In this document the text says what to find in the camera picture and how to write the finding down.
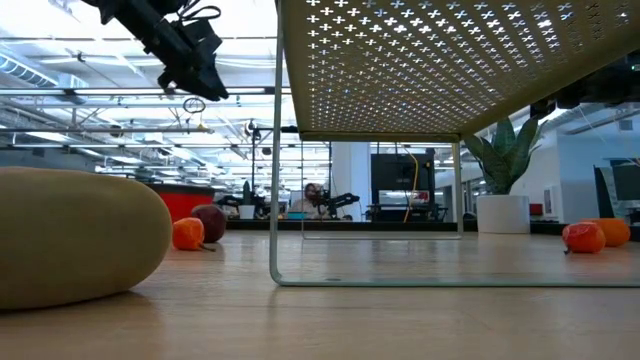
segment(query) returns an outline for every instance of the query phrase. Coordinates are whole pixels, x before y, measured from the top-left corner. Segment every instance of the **person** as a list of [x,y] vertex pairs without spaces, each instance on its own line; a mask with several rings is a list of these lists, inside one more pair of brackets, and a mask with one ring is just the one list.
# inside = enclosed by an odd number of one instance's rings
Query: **person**
[[329,214],[327,208],[318,205],[320,191],[319,185],[309,183],[304,187],[304,196],[300,200],[296,200],[289,208],[289,212],[305,213],[305,219],[328,219]]

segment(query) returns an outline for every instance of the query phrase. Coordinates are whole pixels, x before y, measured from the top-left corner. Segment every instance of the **white planter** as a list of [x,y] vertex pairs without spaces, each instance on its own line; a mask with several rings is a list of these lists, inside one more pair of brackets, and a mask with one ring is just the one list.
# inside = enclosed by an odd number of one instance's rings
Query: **white planter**
[[478,232],[494,234],[528,234],[529,197],[487,195],[478,197]]
[[238,206],[238,212],[240,213],[241,220],[253,220],[253,214],[255,213],[255,205],[240,205]]

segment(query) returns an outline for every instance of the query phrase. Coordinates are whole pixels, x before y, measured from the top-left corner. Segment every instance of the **orange pumpkin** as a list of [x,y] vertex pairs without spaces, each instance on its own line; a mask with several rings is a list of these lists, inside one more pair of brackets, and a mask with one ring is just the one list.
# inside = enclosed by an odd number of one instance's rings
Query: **orange pumpkin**
[[586,219],[584,222],[592,222],[598,224],[604,232],[607,239],[606,246],[617,247],[624,245],[631,238],[631,229],[622,219],[606,218],[606,219]]
[[562,230],[562,240],[567,245],[566,253],[597,254],[606,243],[604,232],[597,224],[580,222],[568,225]]
[[173,246],[178,250],[200,250],[204,242],[204,224],[198,218],[173,223]]

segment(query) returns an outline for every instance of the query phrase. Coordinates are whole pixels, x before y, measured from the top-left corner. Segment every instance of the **potted plant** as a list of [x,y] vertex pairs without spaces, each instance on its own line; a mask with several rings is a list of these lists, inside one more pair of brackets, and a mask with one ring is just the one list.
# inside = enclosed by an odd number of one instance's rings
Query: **potted plant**
[[251,185],[249,185],[248,181],[245,181],[242,187],[242,204],[238,206],[240,219],[253,220],[256,207],[252,202],[252,198]]
[[527,120],[517,136],[507,118],[498,122],[491,142],[477,136],[464,139],[480,164],[489,194],[477,199],[479,232],[529,233],[529,197],[510,195],[510,192],[527,171],[531,154],[538,148],[536,143],[542,128],[538,126],[538,119],[534,116]]

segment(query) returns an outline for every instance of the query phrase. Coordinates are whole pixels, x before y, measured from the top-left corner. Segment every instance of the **wooden floor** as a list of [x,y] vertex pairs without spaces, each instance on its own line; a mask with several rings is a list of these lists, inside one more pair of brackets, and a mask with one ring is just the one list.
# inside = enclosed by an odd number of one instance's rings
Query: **wooden floor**
[[[640,244],[565,257],[556,237],[282,238],[290,279],[622,282],[640,273]],[[640,289],[279,288],[266,233],[230,233],[217,249],[171,251],[126,294],[0,313],[0,359],[640,357]]]

